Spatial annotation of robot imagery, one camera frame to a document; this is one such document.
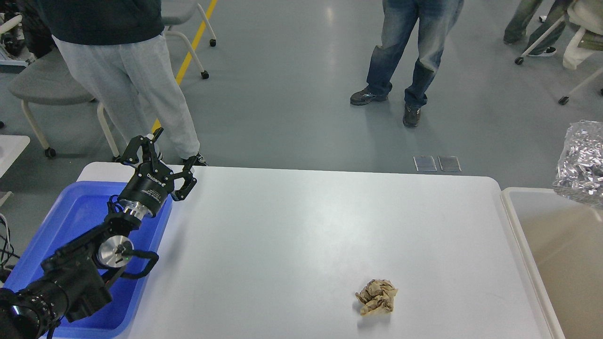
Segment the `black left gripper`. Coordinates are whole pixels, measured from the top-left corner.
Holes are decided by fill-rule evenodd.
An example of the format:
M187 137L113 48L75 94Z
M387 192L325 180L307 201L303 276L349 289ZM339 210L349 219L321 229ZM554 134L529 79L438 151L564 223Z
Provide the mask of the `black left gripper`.
M118 163L137 168L118 196L119 204L125 208L142 205L147 209L143 214L151 217L157 215L168 195L171 195L174 201L187 198L197 183L192 167L202 157L201 154L191 156L185 160L183 170L174 173L162 163L155 150L155 144L163 131L164 128L159 127L152 134L133 137L125 152L116 158ZM179 178L182 178L184 183L180 189L174 190L174 181Z

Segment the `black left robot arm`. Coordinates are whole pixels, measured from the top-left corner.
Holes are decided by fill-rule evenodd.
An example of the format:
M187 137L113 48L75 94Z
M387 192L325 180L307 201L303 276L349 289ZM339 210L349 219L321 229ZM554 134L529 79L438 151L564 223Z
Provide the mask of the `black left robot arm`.
M137 280L151 272L159 255L135 249L130 232L138 230L144 217L155 217L168 196L184 200L197 183L195 156L181 172L159 160L155 143L162 133L160 127L131 139L121 163L134 167L134 175L119 195L108 199L100 225L44 259L39 279L17 292L1 289L2 337L52 338L63 318L90 317L112 302L110 287L119 278Z

